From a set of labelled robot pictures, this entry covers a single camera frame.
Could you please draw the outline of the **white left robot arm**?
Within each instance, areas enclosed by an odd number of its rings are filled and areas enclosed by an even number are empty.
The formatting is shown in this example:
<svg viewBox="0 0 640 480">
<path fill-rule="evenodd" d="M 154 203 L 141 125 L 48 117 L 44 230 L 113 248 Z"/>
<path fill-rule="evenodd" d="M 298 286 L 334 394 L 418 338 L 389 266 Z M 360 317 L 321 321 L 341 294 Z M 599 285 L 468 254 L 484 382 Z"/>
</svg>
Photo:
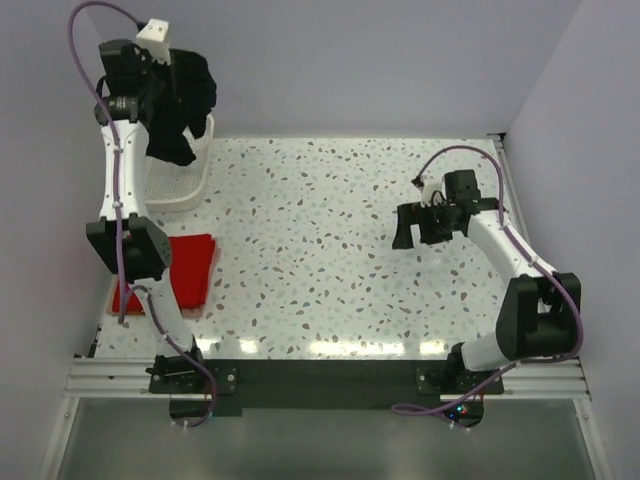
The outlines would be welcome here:
<svg viewBox="0 0 640 480">
<path fill-rule="evenodd" d="M 154 324 L 149 374 L 196 392 L 207 368 L 182 312 L 204 303 L 216 242 L 209 234 L 170 237 L 150 219 L 146 161 L 177 167 L 196 161 L 189 141 L 209 131 L 216 83 L 207 60 L 193 51 L 171 49 L 158 60 L 138 43 L 112 40 L 99 53 L 105 74 L 94 91 L 94 113 L 106 178 L 99 217 L 87 223 L 86 236 L 118 279 L 120 315 L 135 303 Z"/>
</svg>

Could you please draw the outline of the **black t shirt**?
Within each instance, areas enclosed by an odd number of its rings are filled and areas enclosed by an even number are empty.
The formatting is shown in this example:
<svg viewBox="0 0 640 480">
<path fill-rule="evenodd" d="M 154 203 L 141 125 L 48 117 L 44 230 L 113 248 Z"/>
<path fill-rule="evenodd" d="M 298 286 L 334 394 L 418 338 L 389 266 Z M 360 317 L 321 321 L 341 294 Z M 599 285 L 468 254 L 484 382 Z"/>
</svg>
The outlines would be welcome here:
<svg viewBox="0 0 640 480">
<path fill-rule="evenodd" d="M 196 139 L 204 135 L 207 116 L 216 106 L 217 85 L 205 57 L 182 49 L 170 53 L 169 66 L 153 67 L 154 77 L 163 82 L 164 89 L 153 103 L 146 155 L 186 167 L 196 155 L 184 131 L 189 130 Z"/>
</svg>

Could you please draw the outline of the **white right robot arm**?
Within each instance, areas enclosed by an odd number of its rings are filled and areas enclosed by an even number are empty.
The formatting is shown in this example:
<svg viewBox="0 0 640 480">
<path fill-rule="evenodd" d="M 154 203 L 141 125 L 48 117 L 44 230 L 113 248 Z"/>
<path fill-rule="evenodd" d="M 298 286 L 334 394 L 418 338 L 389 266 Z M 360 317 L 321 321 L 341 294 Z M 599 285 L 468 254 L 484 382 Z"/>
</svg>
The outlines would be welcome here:
<svg viewBox="0 0 640 480">
<path fill-rule="evenodd" d="M 453 347 L 445 369 L 448 386 L 469 392 L 481 372 L 514 363 L 554 363 L 573 357 L 583 342 L 581 283 L 542 260 L 513 229 L 501 195 L 482 195 L 474 171 L 457 170 L 439 181 L 416 179 L 421 198 L 397 207 L 392 247 L 436 245 L 464 235 L 490 261 L 506 290 L 494 330 Z"/>
</svg>

